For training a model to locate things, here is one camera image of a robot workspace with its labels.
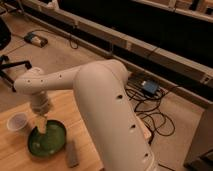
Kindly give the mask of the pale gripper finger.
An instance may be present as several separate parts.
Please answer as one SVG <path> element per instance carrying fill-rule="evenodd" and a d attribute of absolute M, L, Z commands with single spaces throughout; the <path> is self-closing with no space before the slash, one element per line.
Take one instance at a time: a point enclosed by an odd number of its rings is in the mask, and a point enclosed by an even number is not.
<path fill-rule="evenodd" d="M 35 124 L 37 126 L 38 131 L 41 134 L 45 134 L 46 133 L 47 118 L 45 116 L 37 116 Z"/>

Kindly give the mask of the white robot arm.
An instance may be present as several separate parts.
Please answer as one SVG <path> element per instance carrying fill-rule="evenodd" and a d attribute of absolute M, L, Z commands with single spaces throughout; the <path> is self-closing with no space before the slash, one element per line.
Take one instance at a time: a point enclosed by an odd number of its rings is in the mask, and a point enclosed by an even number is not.
<path fill-rule="evenodd" d="M 40 115 L 48 112 L 48 90 L 71 89 L 106 171 L 159 171 L 124 89 L 128 76 L 120 61 L 103 60 L 52 74 L 34 67 L 14 87 Z"/>

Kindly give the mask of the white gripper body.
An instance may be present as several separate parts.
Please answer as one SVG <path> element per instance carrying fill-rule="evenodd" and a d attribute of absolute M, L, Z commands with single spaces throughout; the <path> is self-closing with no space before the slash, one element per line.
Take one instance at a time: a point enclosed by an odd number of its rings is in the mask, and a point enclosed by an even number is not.
<path fill-rule="evenodd" d="M 50 110 L 50 101 L 46 92 L 36 93 L 30 96 L 31 110 L 37 115 L 45 115 Z"/>

